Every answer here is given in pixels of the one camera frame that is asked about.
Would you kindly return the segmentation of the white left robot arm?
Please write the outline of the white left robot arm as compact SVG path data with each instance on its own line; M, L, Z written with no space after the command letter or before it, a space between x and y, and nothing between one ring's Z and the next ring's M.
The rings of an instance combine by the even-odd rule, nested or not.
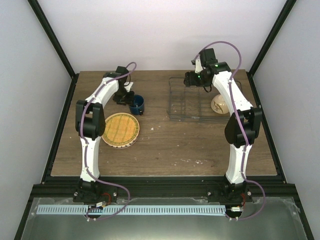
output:
M75 129L79 134L82 148L82 169L80 179L83 183L104 184L121 188L130 195L129 190L119 184L100 180L99 144L106 128L104 107L110 99L119 105L131 106L135 93L132 82L127 78L134 72L128 67L137 66L135 62L118 66L114 72L106 72L97 89L85 100L79 100L75 108Z

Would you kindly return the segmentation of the blue ceramic mug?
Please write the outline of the blue ceramic mug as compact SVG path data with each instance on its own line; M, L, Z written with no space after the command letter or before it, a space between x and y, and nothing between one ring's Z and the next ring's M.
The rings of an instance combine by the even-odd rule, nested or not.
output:
M133 103L129 106L130 113L136 116L142 116L145 111L145 101L141 95L135 94Z

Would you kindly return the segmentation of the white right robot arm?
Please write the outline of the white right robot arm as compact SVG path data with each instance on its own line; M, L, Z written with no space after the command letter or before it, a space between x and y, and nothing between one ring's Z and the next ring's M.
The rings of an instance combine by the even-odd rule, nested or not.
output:
M245 98L230 67L226 62L217 60L213 48L201 50L192 64L195 70L185 73L184 85L216 88L230 114L224 129L230 155L222 195L225 200L232 202L246 189L248 157L259 136L262 111Z

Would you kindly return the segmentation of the cream ceramic bowl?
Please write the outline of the cream ceramic bowl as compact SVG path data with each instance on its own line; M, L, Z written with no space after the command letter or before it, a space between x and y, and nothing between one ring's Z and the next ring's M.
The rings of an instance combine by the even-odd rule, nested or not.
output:
M217 94L210 103L211 109L220 115L228 114L228 106L221 94Z

